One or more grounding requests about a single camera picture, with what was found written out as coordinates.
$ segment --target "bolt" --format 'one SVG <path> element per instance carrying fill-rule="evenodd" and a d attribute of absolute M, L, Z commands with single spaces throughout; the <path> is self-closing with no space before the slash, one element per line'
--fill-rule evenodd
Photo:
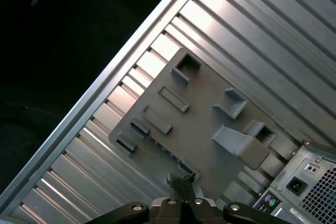
<path fill-rule="evenodd" d="M 134 211 L 140 211 L 142 209 L 142 206 L 141 205 L 136 205 L 136 206 L 133 206 L 132 209 Z"/>
<path fill-rule="evenodd" d="M 175 199 L 170 199 L 170 200 L 168 200 L 168 204 L 170 204 L 170 205 L 174 205 L 174 204 L 176 204 L 177 202 L 176 202 L 176 200 Z"/>
<path fill-rule="evenodd" d="M 233 211 L 238 211 L 240 209 L 240 207 L 238 205 L 231 205 L 230 208 L 233 210 Z"/>
<path fill-rule="evenodd" d="M 196 205 L 200 205 L 200 204 L 203 203 L 203 201 L 201 199 L 195 199 L 194 202 L 195 202 Z"/>

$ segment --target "black floor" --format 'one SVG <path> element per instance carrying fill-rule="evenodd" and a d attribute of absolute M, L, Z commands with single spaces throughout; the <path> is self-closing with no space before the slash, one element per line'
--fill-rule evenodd
<path fill-rule="evenodd" d="M 159 1 L 40 0 L 1 20 L 0 191 Z"/>

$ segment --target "slot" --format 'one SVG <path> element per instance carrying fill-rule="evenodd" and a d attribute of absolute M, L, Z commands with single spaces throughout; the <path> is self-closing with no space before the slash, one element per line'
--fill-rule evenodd
<path fill-rule="evenodd" d="M 180 61 L 180 63 L 177 65 L 177 69 L 181 72 L 184 72 L 185 70 L 196 74 L 198 70 L 201 67 L 201 63 L 196 60 L 194 57 L 190 56 L 189 54 L 186 54 L 184 58 Z"/>
<path fill-rule="evenodd" d="M 116 141 L 119 145 L 121 145 L 122 148 L 124 148 L 128 153 L 132 153 L 133 150 L 129 149 L 124 143 L 122 143 L 120 140 Z"/>

